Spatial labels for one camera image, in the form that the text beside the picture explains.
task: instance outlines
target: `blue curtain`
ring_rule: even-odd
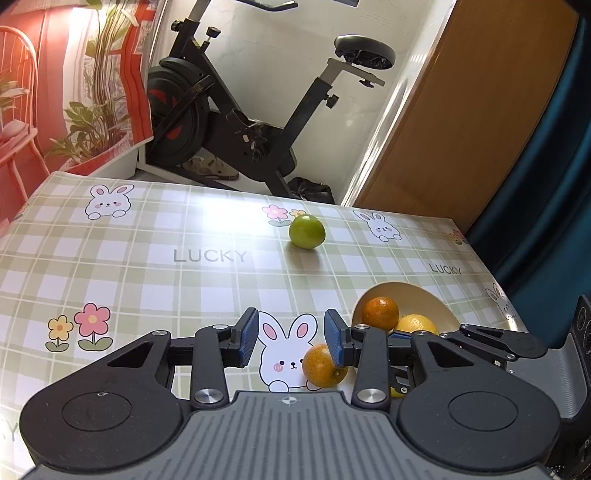
[[[530,141],[466,237],[528,330],[549,347],[561,346],[579,295],[591,291],[588,21],[579,20]]]

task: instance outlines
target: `red wheel accent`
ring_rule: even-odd
[[[164,136],[166,138],[168,138],[169,140],[174,140],[178,137],[179,133],[181,132],[181,130],[183,129],[182,125],[179,125],[177,128],[175,128],[174,130],[169,130],[168,132],[166,132],[164,134]]]
[[[150,95],[154,95],[158,100],[166,104],[166,93],[164,93],[162,90],[148,90],[148,93]]]

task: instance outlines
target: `wooden door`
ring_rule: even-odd
[[[466,231],[538,124],[576,24],[563,0],[458,0],[354,205]]]

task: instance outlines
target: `green lime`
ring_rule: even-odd
[[[300,248],[316,248],[326,238],[324,225],[313,215],[300,215],[290,225],[290,238]]]

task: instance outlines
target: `bike handlebar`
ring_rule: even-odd
[[[260,8],[261,10],[265,10],[266,12],[283,12],[283,10],[291,10],[292,8],[297,8],[298,4],[296,1],[287,2],[281,5],[267,5],[259,3],[255,0],[236,0],[242,4],[251,5],[253,7]]]

